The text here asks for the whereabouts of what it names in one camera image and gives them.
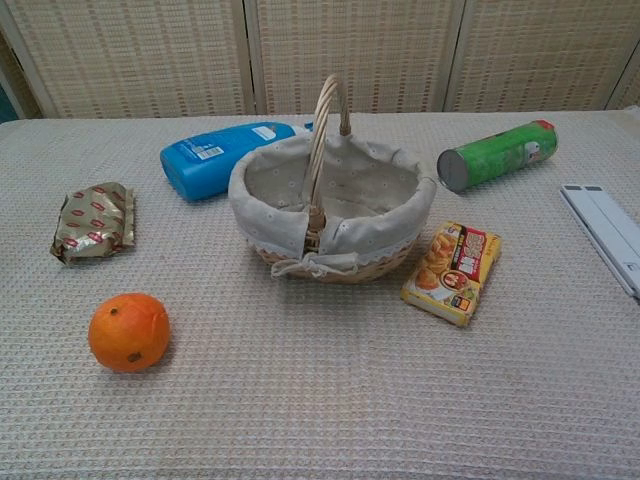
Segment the orange fruit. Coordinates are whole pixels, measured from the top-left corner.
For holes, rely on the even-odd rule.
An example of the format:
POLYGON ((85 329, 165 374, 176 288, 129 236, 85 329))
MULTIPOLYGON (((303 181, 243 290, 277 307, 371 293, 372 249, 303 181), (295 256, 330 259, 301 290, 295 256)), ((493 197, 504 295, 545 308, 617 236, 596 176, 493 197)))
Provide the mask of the orange fruit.
POLYGON ((93 314, 88 342, 94 357, 116 372, 137 372, 157 363, 170 340, 168 313, 158 299, 143 293, 117 295, 93 314))

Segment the wicker basket with cloth liner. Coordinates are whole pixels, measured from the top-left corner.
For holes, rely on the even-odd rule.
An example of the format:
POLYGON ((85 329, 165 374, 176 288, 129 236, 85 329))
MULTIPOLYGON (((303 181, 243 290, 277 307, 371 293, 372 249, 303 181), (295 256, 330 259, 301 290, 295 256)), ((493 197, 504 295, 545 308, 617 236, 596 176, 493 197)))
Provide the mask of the wicker basket with cloth liner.
POLYGON ((273 277, 357 284, 404 262, 436 189, 419 157, 353 134, 347 95, 332 74, 312 132, 244 155, 228 198, 239 230, 273 277))

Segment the beige woven tablecloth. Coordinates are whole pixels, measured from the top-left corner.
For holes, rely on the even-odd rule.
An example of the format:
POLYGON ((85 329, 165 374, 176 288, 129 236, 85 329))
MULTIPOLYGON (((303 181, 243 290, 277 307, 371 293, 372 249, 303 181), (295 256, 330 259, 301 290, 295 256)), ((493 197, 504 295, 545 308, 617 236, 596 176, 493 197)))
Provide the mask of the beige woven tablecloth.
POLYGON ((0 480, 640 480, 640 304, 574 221, 564 183, 640 223, 640 108, 550 112, 557 154, 463 195, 428 226, 499 234, 470 325, 404 304, 414 260, 367 285, 274 279, 225 198, 189 204, 159 164, 228 117, 0 125, 0 480), (135 193, 135 245, 50 253, 67 194, 135 193), (163 303, 169 345, 98 363, 105 301, 163 303))

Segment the woven folding screen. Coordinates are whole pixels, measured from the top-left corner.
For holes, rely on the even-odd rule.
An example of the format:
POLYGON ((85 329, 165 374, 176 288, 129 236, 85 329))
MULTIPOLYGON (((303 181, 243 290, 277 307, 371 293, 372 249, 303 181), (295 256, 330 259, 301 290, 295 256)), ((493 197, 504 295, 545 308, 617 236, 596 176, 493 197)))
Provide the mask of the woven folding screen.
POLYGON ((311 112, 331 74, 366 113, 640 104, 640 0, 0 0, 27 117, 311 112))

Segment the blue plastic bottle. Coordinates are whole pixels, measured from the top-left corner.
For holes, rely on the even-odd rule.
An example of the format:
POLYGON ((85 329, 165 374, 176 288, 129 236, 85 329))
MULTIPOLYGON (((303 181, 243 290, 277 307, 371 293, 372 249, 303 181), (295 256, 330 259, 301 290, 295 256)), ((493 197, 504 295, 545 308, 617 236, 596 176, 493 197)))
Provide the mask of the blue plastic bottle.
POLYGON ((264 121, 236 125, 177 141, 160 152, 170 185, 186 201, 204 200, 227 191, 235 164, 247 153, 313 130, 264 121))

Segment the yellow snack box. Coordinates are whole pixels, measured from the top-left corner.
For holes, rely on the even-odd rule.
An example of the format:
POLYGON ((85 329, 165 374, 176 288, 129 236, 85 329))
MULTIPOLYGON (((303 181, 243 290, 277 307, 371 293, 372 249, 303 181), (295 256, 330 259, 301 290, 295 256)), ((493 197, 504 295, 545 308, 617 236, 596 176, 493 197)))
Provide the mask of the yellow snack box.
POLYGON ((416 269, 401 289, 401 299, 464 328, 478 306, 502 237, 448 221, 435 232, 416 269))

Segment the green cylindrical chips can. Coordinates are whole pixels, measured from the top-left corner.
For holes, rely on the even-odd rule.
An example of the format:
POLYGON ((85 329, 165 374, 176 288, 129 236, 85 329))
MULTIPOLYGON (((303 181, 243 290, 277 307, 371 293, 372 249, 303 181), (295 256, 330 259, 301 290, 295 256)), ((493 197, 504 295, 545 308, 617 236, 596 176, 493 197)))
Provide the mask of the green cylindrical chips can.
POLYGON ((535 120, 443 151, 436 164, 441 183, 459 193, 549 159, 557 150, 555 126, 535 120))

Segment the gold foil snack packet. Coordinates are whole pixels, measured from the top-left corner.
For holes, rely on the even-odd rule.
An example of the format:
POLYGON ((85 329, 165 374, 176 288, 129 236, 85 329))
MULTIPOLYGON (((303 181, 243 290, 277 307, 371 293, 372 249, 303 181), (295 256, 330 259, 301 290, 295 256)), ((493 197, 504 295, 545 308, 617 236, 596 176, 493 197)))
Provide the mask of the gold foil snack packet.
POLYGON ((69 265, 110 257, 135 245, 135 193, 105 182, 66 195, 50 253, 69 265))

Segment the white folded stand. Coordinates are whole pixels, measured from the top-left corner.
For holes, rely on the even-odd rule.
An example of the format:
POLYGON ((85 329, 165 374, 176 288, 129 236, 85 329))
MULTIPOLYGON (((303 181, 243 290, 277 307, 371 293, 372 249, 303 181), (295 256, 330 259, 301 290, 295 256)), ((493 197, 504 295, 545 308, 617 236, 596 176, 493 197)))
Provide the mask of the white folded stand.
POLYGON ((600 186, 564 184, 560 194, 616 280, 640 304, 640 226, 600 186))

